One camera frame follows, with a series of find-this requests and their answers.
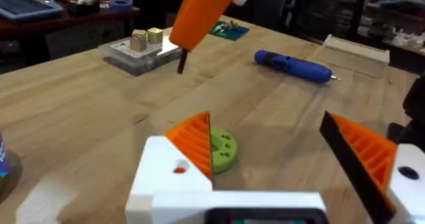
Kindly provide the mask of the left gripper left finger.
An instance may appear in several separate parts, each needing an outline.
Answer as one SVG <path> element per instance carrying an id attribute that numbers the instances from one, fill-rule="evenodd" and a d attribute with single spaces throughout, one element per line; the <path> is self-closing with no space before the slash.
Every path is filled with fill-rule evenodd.
<path id="1" fill-rule="evenodd" d="M 146 139 L 127 199 L 127 223 L 152 223 L 160 191 L 212 191 L 210 114 L 201 112 Z"/>

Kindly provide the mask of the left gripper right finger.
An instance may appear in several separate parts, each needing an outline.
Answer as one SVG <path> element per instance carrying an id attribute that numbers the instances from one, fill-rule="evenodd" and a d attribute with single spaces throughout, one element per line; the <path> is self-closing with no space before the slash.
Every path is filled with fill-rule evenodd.
<path id="1" fill-rule="evenodd" d="M 424 222 L 424 152 L 418 146 L 396 144 L 330 112 L 324 113 L 319 131 L 370 223 Z"/>

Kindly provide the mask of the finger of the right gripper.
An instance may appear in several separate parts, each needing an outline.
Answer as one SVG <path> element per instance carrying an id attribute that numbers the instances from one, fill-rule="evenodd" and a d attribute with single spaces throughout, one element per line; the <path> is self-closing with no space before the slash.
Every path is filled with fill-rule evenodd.
<path id="1" fill-rule="evenodd" d="M 226 8 L 231 4 L 245 4 L 247 0 L 183 0 L 169 40 L 182 48 L 177 73 L 184 71 L 187 55 L 209 33 Z"/>

